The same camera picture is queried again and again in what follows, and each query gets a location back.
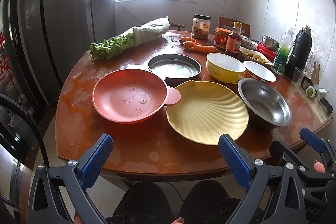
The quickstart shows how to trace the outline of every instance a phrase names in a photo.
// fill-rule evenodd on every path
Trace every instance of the yellow enamel bowl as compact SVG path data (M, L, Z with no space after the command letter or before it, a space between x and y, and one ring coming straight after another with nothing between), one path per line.
M243 78L246 68L239 60L220 53L207 55L206 63L208 73L224 83L237 84Z
M167 107L167 119L184 138L206 145L218 145L219 137L233 140L245 131L249 115L243 101L227 87L213 82L189 80L176 89L181 100Z

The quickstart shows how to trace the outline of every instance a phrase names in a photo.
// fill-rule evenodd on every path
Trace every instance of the black water bottle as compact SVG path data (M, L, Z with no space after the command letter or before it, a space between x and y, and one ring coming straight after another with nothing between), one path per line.
M292 55L289 58L285 69L285 75L291 79L293 78L295 67L298 67L302 71L305 68L312 46L310 35L311 29L308 26L304 26L295 38L295 45L292 51Z

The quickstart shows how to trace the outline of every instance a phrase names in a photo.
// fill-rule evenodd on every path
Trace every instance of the metal screw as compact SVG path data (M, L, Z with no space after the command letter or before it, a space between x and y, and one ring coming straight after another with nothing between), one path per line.
M288 169L293 169L294 168L294 165L292 165L290 162L289 163L287 163L286 164L286 167L288 168Z
M74 165L76 165L77 164L77 161L76 160L69 160L68 161L68 165L70 165L70 166L74 166Z
M259 166L262 166L262 165L264 164L264 162L263 162L262 160L260 160L260 159L256 159L256 160L254 161L254 163L255 163L256 165L259 165Z

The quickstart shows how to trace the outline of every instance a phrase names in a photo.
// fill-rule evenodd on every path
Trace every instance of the red object on window sill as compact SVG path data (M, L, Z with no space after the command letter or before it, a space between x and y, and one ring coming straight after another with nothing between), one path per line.
M257 46L257 52L261 52L271 62L273 62L273 60L277 56L277 54L275 52L265 48L263 44L259 44Z

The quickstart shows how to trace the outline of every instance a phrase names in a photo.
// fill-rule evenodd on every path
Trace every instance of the metal pan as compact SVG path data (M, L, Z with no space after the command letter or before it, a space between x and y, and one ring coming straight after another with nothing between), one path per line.
M161 54L154 56L148 62L150 71L166 77L166 83L179 85L194 79L201 72L201 65L188 56L181 54Z

